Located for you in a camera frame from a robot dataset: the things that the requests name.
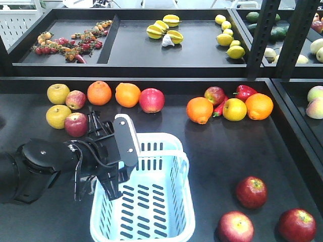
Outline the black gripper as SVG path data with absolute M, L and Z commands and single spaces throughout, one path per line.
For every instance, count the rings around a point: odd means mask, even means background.
M 76 155 L 74 199 L 80 201 L 89 184 L 97 179 L 112 201 L 123 194 L 119 185 L 130 179 L 138 163 L 139 141 L 133 121 L 127 114 L 102 121 L 99 111 L 88 115 L 88 132 L 84 140 L 66 142 Z

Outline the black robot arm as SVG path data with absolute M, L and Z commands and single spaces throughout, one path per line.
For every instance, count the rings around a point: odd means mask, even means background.
M 63 143 L 31 139 L 13 154 L 1 154 L 1 202 L 31 204 L 60 178 L 75 178 L 79 201 L 87 185 L 97 179 L 109 200 L 122 196 L 119 184 L 129 180 L 140 146 L 127 114 L 102 121 L 98 111 L 88 115 L 84 140 Z

